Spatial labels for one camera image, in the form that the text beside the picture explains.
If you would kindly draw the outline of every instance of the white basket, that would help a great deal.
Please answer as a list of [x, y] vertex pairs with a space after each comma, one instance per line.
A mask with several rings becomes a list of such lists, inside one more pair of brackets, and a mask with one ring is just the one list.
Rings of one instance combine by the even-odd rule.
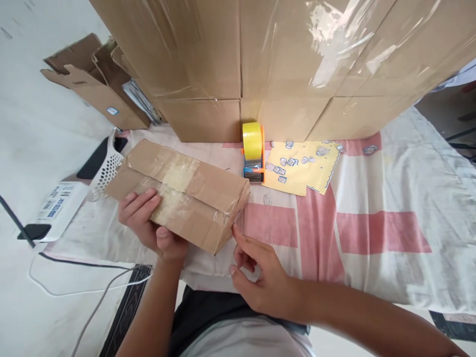
[[114, 148], [116, 130], [117, 129], [114, 128], [113, 132], [109, 136], [106, 158], [89, 185], [89, 192], [86, 198], [90, 202], [96, 202], [107, 197], [104, 190], [109, 182], [111, 182], [111, 180], [114, 178], [114, 176], [116, 176], [118, 173], [117, 168], [124, 160], [124, 156], [118, 153]]

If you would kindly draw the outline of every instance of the yellow tape roll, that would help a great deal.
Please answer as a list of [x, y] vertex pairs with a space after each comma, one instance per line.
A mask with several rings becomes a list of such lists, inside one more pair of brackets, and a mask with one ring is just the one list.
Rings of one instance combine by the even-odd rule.
[[261, 127], [259, 123], [252, 122], [243, 124], [243, 148], [245, 160], [261, 159]]

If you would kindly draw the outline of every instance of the white shirt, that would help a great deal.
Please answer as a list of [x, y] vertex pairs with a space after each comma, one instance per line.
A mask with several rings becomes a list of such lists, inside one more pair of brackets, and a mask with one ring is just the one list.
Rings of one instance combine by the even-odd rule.
[[264, 316], [225, 320], [210, 326], [181, 357], [315, 357], [307, 335], [288, 331]]

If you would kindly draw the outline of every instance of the cable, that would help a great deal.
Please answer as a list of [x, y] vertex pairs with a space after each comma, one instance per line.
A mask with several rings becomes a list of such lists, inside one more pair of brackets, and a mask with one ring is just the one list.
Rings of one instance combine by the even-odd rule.
[[[3, 206], [3, 208], [5, 209], [5, 211], [7, 212], [7, 214], [10, 216], [10, 218], [13, 220], [13, 222], [16, 224], [16, 226], [18, 227], [18, 229], [20, 230], [21, 234], [23, 235], [23, 237], [28, 241], [28, 244], [30, 244], [30, 246], [32, 248], [35, 248], [36, 244], [35, 242], [33, 242], [33, 240], [31, 239], [30, 235], [28, 234], [28, 232], [26, 231], [25, 227], [22, 225], [22, 223], [20, 222], [20, 220], [18, 219], [18, 217], [15, 215], [15, 213], [11, 210], [10, 206], [7, 204], [7, 202], [3, 199], [3, 197], [0, 195], [0, 204]], [[76, 262], [76, 261], [71, 261], [71, 260], [63, 260], [63, 259], [57, 259], [57, 258], [53, 258], [53, 257], [50, 257], [46, 254], [44, 254], [43, 252], [39, 253], [39, 255], [41, 255], [43, 258], [45, 259], [48, 259], [50, 261], [53, 261], [53, 262], [57, 262], [57, 263], [66, 263], [66, 264], [72, 264], [72, 265], [82, 265], [82, 266], [91, 266], [91, 267], [98, 267], [98, 268], [115, 268], [115, 269], [123, 269], [123, 270], [127, 270], [129, 268], [125, 268], [125, 267], [122, 267], [122, 266], [114, 266], [114, 265], [107, 265], [107, 264], [93, 264], [93, 263], [83, 263], [83, 262]]]
[[[51, 296], [52, 298], [61, 298], [61, 297], [66, 297], [66, 296], [74, 296], [74, 295], [82, 295], [82, 294], [92, 294], [92, 293], [102, 293], [104, 291], [104, 289], [99, 289], [99, 290], [84, 290], [84, 291], [77, 291], [77, 292], [72, 292], [72, 293], [66, 293], [66, 294], [56, 294], [56, 293], [53, 293], [51, 292], [46, 286], [44, 286], [38, 279], [36, 279], [32, 274], [32, 268], [33, 268], [33, 263], [35, 262], [35, 258], [33, 258], [33, 260], [31, 261], [31, 264], [30, 264], [30, 268], [28, 269], [28, 279], [30, 279], [30, 281], [32, 281], [36, 286], [38, 286], [41, 290], [43, 290], [43, 292], [48, 295], [48, 296]], [[151, 268], [150, 266], [148, 265], [137, 265], [136, 267], [148, 267], [148, 268]], [[128, 271], [130, 271], [132, 268], [127, 268], [125, 273], [127, 273]], [[127, 284], [123, 284], [123, 285], [118, 285], [118, 286], [115, 286], [115, 287], [112, 287], [112, 288], [109, 288], [109, 290], [113, 290], [113, 289], [119, 289], [119, 288], [125, 288], [125, 287], [128, 287], [130, 285], [138, 285], [138, 284], [141, 284], [141, 283], [144, 283], [146, 282], [149, 278], [151, 277], [151, 274], [140, 280], [140, 281], [137, 281], [137, 282], [131, 282], [131, 283], [127, 283]]]
[[134, 269], [137, 269], [137, 268], [140, 268], [140, 266], [135, 266], [133, 268], [130, 268], [128, 269], [127, 271], [124, 271], [122, 273], [120, 273], [119, 275], [116, 275], [110, 282], [109, 284], [106, 286], [106, 288], [104, 289], [104, 292], [103, 292], [103, 295], [101, 296], [101, 298], [99, 299], [99, 302], [97, 303], [96, 307], [94, 308], [93, 312], [91, 313], [91, 315], [89, 316], [88, 320], [86, 321], [86, 324], [84, 325], [84, 327], [82, 328], [80, 334], [79, 334], [79, 337], [76, 341], [76, 343], [74, 344], [74, 348], [73, 348], [73, 351], [71, 352], [71, 357], [75, 357], [76, 356], [76, 352], [78, 351], [78, 348], [79, 348], [79, 344], [81, 343], [81, 339], [83, 338], [83, 335], [84, 335], [84, 332], [86, 332], [86, 329], [88, 328], [88, 325], [89, 323], [91, 322], [91, 320], [93, 319], [94, 315], [96, 314], [96, 312], [98, 311], [99, 309], [99, 306], [101, 305], [101, 303], [103, 302], [104, 300], [104, 297], [106, 296], [106, 293], [108, 292], [109, 290], [109, 287], [111, 286], [111, 284], [114, 282], [114, 280], [116, 280], [117, 278], [119, 278], [120, 276], [124, 275], [125, 273], [131, 271], [131, 270], [134, 270]]

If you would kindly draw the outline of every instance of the pink checkered sheet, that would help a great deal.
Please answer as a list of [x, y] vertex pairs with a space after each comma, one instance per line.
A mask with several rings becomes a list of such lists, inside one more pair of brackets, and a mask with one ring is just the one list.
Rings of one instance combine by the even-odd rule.
[[[242, 173], [239, 144], [181, 143], [167, 126], [130, 136], [133, 145], [142, 138]], [[308, 188], [300, 197], [253, 184], [241, 221], [244, 233], [272, 245], [292, 276], [433, 311], [476, 313], [475, 168], [414, 108], [370, 139], [339, 142], [346, 152], [325, 195]], [[269, 143], [266, 149], [269, 154]], [[52, 254], [153, 260], [115, 220], [115, 202], [92, 205], [81, 208], [65, 239], [51, 243]], [[104, 212], [105, 237], [102, 230], [101, 238], [93, 238], [89, 229], [83, 232], [92, 237], [88, 242], [73, 238], [87, 217]], [[182, 279], [193, 289], [236, 292], [229, 275], [235, 245], [231, 239], [216, 256], [191, 246]]]

